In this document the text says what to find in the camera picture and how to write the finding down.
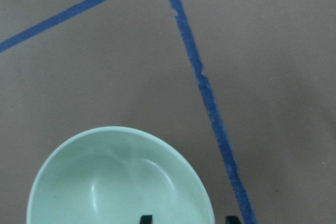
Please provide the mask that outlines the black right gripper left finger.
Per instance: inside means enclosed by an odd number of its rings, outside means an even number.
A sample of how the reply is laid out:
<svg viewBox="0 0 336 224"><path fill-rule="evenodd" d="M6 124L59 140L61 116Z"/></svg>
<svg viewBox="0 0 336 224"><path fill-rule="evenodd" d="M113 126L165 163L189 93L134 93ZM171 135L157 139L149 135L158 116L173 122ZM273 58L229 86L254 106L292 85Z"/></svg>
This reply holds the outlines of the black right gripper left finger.
<svg viewBox="0 0 336 224"><path fill-rule="evenodd" d="M152 215L141 216L140 224L152 224Z"/></svg>

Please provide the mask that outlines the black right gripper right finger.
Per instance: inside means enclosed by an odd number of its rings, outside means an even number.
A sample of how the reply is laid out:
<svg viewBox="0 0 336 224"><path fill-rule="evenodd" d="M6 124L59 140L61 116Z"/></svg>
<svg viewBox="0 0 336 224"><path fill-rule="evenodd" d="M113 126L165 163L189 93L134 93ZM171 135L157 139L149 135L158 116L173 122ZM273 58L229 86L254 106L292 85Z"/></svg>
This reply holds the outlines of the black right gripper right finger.
<svg viewBox="0 0 336 224"><path fill-rule="evenodd" d="M241 221L237 216L226 216L225 223L226 224L241 224Z"/></svg>

